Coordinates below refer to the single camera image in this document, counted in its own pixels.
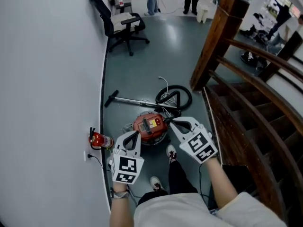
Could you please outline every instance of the plastic bottle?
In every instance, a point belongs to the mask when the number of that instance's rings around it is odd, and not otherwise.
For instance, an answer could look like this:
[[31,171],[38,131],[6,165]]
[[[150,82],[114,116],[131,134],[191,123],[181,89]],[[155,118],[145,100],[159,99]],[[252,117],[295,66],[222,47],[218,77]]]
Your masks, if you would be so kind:
[[124,6],[123,0],[118,0],[120,7]]

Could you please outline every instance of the chair backrest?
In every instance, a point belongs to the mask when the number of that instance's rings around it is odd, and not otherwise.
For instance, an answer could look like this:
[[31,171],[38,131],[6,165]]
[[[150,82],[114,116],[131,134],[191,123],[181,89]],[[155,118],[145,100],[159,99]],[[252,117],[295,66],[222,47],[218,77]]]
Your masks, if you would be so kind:
[[110,37],[114,33],[114,25],[112,21],[110,20],[110,17],[112,16],[112,13],[107,8],[107,6],[104,4],[102,0],[90,0],[95,8],[100,13],[100,17],[103,20],[104,23],[104,33],[106,36]]

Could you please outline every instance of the chair armrest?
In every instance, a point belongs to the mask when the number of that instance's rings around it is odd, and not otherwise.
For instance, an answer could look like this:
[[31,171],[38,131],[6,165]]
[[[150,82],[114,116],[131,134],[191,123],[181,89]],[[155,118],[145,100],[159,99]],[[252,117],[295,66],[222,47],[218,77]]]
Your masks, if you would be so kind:
[[130,23],[133,23],[133,22],[137,22],[139,20],[140,20],[139,17],[134,17],[134,18],[130,18],[130,19],[121,21],[121,24],[126,25],[126,24],[130,24]]

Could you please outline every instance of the staircase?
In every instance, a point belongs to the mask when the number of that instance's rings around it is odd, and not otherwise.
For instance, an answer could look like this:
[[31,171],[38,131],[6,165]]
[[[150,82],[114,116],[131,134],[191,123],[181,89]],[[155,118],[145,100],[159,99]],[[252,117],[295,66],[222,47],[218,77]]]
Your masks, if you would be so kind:
[[[295,32],[278,56],[234,40],[248,7],[245,0],[220,0],[190,85],[208,102],[222,163],[246,166],[242,174],[252,179],[246,191],[288,226],[303,226],[303,117],[266,83],[280,69],[303,83],[302,71],[287,62],[303,39]],[[224,58],[230,45],[270,63],[255,77]],[[218,75],[219,64],[242,82]]]

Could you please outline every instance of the fire extinguisher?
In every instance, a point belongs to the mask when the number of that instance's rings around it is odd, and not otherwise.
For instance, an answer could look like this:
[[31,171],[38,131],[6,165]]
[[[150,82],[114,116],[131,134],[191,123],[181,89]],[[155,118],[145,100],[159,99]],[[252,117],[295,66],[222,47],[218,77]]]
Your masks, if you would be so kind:
[[114,140],[108,136],[103,134],[99,134],[95,132],[95,128],[90,128],[89,130],[89,144],[92,149],[101,150],[102,148],[94,148],[94,147],[112,147],[114,144]]

